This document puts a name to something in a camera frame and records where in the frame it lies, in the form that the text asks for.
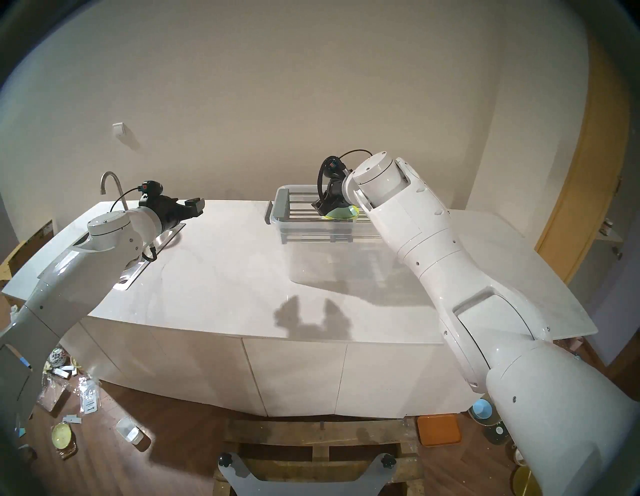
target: blue bowl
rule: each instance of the blue bowl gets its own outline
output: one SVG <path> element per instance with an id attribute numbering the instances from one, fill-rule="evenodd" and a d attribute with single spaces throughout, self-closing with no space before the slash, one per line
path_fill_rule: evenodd
<path id="1" fill-rule="evenodd" d="M 478 401 L 474 403 L 471 410 L 472 412 L 474 412 L 474 415 L 478 419 L 483 419 L 483 420 L 491 417 L 491 414 L 493 413 L 493 408 L 491 407 L 491 403 L 489 403 L 487 400 L 482 398 L 480 398 Z"/>

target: light switch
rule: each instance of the light switch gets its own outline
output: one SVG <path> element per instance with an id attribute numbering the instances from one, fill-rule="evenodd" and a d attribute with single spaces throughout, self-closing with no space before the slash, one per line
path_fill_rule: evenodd
<path id="1" fill-rule="evenodd" d="M 113 125 L 113 136 L 116 138 L 124 136 L 124 124 L 122 122 Z"/>

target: white robotic arm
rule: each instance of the white robotic arm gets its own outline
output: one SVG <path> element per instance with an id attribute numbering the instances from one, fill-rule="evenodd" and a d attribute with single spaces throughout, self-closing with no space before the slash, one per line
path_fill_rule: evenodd
<path id="1" fill-rule="evenodd" d="M 476 266 L 446 207 L 402 159 L 370 157 L 340 192 L 420 280 L 463 376 L 490 393 L 544 494 L 585 493 L 624 444 L 639 405 L 554 345 L 538 309 Z"/>
<path id="2" fill-rule="evenodd" d="M 0 333 L 0 422 L 9 435 L 26 425 L 42 389 L 44 363 L 62 336 L 104 299 L 157 236 L 204 208 L 199 198 L 180 205 L 160 195 L 162 186 L 154 181 L 140 191 L 142 206 L 88 223 L 87 234 L 49 264 L 16 320 Z"/>

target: orange tray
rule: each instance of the orange tray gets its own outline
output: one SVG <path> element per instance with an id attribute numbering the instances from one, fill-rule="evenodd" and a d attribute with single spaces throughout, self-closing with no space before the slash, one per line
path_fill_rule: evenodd
<path id="1" fill-rule="evenodd" d="M 462 441 L 458 417 L 455 413 L 418 417 L 418 434 L 420 444 L 426 447 L 446 446 Z"/>

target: kitchen island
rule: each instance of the kitchen island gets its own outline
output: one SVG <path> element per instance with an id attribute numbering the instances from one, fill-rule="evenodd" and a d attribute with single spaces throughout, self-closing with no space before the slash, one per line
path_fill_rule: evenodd
<path id="1" fill-rule="evenodd" d="M 129 202 L 135 207 L 137 202 Z M 407 270 L 393 285 L 291 282 L 268 202 L 208 200 L 126 291 L 112 290 L 61 344 L 95 377 L 256 415 L 404 417 L 466 410 L 479 397 Z M 61 230 L 3 292 L 38 275 L 105 213 Z M 475 262 L 545 316 L 554 339 L 596 332 L 571 292 L 498 216 L 451 211 Z"/>

